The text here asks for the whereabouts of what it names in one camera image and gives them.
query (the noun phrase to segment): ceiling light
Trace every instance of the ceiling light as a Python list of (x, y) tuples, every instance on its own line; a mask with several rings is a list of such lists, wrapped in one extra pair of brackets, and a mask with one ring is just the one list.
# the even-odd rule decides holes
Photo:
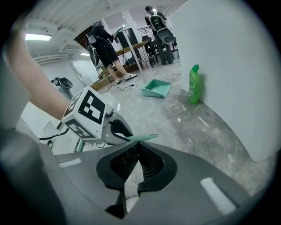
[(89, 54), (89, 53), (81, 53), (80, 55), (90, 56), (90, 54)]
[(51, 35), (31, 34), (31, 33), (28, 33), (25, 36), (25, 40), (50, 40), (51, 38), (52, 38)]

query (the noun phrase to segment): white panel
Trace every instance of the white panel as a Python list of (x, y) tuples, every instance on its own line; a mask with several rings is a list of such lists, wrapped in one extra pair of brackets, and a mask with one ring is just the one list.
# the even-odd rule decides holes
[(241, 1), (191, 0), (170, 15), (177, 38), (182, 88), (199, 64), (201, 100), (238, 136), (251, 158), (281, 147), (280, 55), (268, 31)]

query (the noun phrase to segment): cable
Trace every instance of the cable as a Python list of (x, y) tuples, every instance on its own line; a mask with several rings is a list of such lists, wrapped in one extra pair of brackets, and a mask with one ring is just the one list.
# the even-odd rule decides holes
[[(106, 143), (104, 144), (104, 146), (106, 145)], [(98, 147), (98, 148), (100, 148), (100, 149), (103, 149), (103, 147), (104, 146), (102, 146), (102, 147), (100, 147), (100, 146), (98, 146), (97, 144), (96, 144), (96, 146)]]
[(68, 131), (69, 131), (69, 128), (67, 128), (67, 129), (65, 130), (65, 132), (63, 132), (63, 133), (56, 134), (56, 135), (53, 135), (52, 137), (48, 137), (48, 138), (39, 138), (39, 140), (50, 140), (50, 139), (52, 139), (52, 138), (54, 138), (54, 137), (62, 136), (62, 135), (64, 135), (64, 134), (66, 134)]
[(120, 88), (120, 87), (118, 87), (117, 85), (112, 85), (112, 81), (111, 81), (111, 79), (108, 79), (109, 80), (109, 82), (111, 83), (111, 86), (106, 90), (107, 92), (110, 90), (110, 88), (112, 88), (112, 87), (117, 87), (117, 88), (119, 88), (120, 90), (125, 90), (125, 88), (128, 88), (128, 87), (133, 87), (134, 85), (133, 84), (131, 84), (131, 85), (129, 85), (129, 86), (127, 86), (127, 87), (124, 87), (123, 89), (122, 88)]

